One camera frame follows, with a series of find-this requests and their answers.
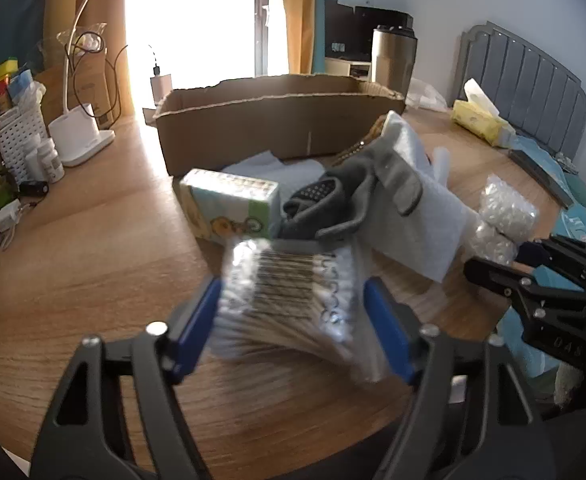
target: tissue pack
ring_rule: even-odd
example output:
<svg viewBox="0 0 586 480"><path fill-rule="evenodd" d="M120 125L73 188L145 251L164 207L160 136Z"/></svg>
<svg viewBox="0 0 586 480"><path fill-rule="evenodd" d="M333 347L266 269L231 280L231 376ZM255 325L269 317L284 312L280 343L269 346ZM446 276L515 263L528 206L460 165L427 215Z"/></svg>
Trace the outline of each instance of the tissue pack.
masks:
<svg viewBox="0 0 586 480"><path fill-rule="evenodd" d="M197 238L224 244L279 231L278 184L270 180L194 169L180 180L180 202Z"/></svg>
<svg viewBox="0 0 586 480"><path fill-rule="evenodd" d="M511 125L501 117L493 117L475 103L456 100L453 103L451 119L486 140L491 146L511 147L513 135Z"/></svg>

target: black lid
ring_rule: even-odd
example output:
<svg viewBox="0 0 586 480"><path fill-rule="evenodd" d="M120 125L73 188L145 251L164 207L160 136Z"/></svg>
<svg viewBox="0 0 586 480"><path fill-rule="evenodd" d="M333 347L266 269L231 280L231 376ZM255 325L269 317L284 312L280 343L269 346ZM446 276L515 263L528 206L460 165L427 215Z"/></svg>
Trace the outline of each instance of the black lid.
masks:
<svg viewBox="0 0 586 480"><path fill-rule="evenodd" d="M375 30L387 32L388 34L397 34L407 38L415 38L415 33L411 27L401 27L401 25L378 25Z"/></svg>

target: wood grain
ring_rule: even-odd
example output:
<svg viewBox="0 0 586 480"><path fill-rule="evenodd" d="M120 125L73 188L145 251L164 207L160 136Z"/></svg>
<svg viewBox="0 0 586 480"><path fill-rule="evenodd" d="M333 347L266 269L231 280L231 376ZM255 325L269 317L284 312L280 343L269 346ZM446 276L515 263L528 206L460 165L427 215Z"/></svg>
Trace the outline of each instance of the wood grain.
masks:
<svg viewBox="0 0 586 480"><path fill-rule="evenodd" d="M427 150L451 152L449 187L477 208L496 173L542 212L547 235L558 207L502 153L451 124L407 111ZM164 168L157 133L122 120L112 146L52 186L0 253L0 443L29 458L48 402L81 337L132 336L165 319L219 268L221 248L196 242ZM459 259L441 285L376 255L375 272L422 320L456 336L483 338L503 307L484 304ZM135 455L151 467L124 381ZM262 479L344 449L401 415L408 389L393 378L358 386L348 370L281 351L268 362L230 364L207 352L177 388L191 431L217 479Z"/></svg>

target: bag of cotton swabs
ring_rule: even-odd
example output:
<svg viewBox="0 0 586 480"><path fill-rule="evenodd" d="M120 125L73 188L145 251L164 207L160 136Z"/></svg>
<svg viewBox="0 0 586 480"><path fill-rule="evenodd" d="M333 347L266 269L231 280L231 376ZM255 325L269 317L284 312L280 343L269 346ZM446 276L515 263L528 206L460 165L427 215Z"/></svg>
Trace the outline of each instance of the bag of cotton swabs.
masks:
<svg viewBox="0 0 586 480"><path fill-rule="evenodd" d="M379 343L374 333L371 340L371 331L358 329L368 318L356 252L353 244L326 250L298 240L252 239L232 246L209 338L212 352L238 359L291 348L361 367L373 345L376 361L359 377L379 380L385 370ZM365 342L362 333L368 334ZM369 348L359 352L362 343Z"/></svg>

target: brown cardboard box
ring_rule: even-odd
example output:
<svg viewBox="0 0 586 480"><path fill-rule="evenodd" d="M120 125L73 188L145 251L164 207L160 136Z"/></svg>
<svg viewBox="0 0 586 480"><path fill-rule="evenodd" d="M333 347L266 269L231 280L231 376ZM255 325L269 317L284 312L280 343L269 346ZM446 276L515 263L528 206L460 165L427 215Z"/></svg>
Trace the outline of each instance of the brown cardboard box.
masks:
<svg viewBox="0 0 586 480"><path fill-rule="evenodd" d="M278 158L345 150L404 96L352 77L316 75L230 79L173 90L154 116L166 170L218 170L264 150Z"/></svg>
<svg viewBox="0 0 586 480"><path fill-rule="evenodd" d="M99 128L106 128L113 122L110 98L106 86L106 53L86 54L75 73L77 95L83 103L92 104L93 114L97 117ZM62 74L64 65L55 65L35 76L46 87L42 98L42 115L48 126L53 119L62 115ZM73 93L73 76L68 78L68 107L75 108L79 103Z"/></svg>

